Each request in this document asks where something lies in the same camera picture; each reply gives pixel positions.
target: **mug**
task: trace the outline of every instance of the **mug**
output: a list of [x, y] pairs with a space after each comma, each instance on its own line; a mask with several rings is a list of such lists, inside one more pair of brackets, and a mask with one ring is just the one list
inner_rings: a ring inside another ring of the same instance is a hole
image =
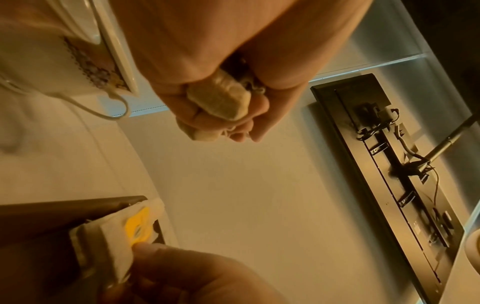
[[[0, 31], [0, 84], [18, 93], [40, 92], [62, 99], [104, 119], [129, 116], [130, 108], [121, 94], [137, 96], [138, 89], [124, 50], [118, 44], [121, 34], [109, 22], [105, 15], [100, 19], [98, 45], [45, 31], [21, 34]], [[103, 115], [74, 99], [105, 93], [125, 105], [123, 115]]]

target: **hand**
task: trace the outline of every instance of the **hand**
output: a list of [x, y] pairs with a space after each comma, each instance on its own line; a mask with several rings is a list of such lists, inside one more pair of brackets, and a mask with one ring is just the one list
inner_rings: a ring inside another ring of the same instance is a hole
[[[260, 141], [358, 25], [372, 0], [110, 0], [140, 72], [178, 119], [202, 130], [237, 126]], [[266, 94], [229, 122], [185, 95], [239, 51]]]
[[134, 294], [149, 304], [286, 304], [253, 271], [232, 259], [161, 244], [133, 247], [134, 283], [114, 287], [101, 303], [133, 303]]

